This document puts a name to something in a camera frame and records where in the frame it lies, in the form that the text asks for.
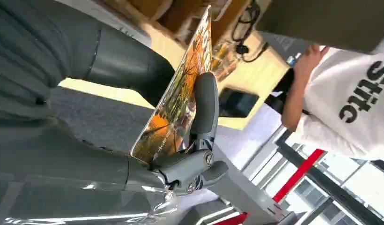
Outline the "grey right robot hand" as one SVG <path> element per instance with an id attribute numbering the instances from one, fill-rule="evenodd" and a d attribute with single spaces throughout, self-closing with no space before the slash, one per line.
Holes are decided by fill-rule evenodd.
<path id="1" fill-rule="evenodd" d="M 180 65 L 56 0 L 0 0 L 0 225 L 151 224 L 217 183 L 219 98 L 206 7 Z M 51 115 L 66 78 L 138 92 L 155 111 L 129 153 Z"/>

